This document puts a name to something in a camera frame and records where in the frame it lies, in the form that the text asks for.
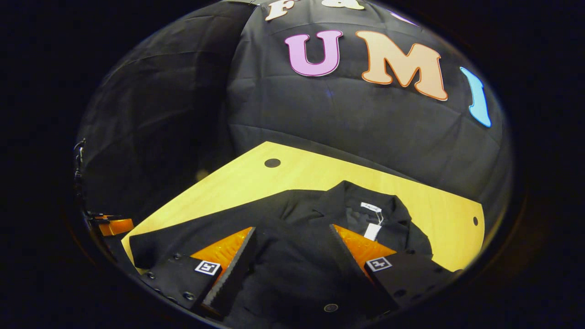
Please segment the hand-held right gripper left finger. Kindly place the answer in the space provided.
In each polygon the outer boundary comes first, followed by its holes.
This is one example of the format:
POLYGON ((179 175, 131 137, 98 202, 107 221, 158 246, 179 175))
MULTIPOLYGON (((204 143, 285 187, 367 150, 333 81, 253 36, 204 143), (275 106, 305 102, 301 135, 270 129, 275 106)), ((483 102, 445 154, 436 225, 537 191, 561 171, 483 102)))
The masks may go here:
POLYGON ((170 302, 222 320, 240 292, 256 248, 256 228, 233 233, 191 255, 175 253, 140 279, 170 302))

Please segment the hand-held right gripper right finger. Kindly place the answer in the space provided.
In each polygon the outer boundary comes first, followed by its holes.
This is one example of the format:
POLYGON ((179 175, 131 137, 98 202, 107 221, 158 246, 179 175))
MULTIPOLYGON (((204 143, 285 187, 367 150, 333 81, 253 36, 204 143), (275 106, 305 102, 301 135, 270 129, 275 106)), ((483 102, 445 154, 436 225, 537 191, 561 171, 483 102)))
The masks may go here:
POLYGON ((366 316, 412 307, 454 281, 450 271, 414 251, 395 251, 338 225, 330 225, 334 259, 350 300, 366 316))

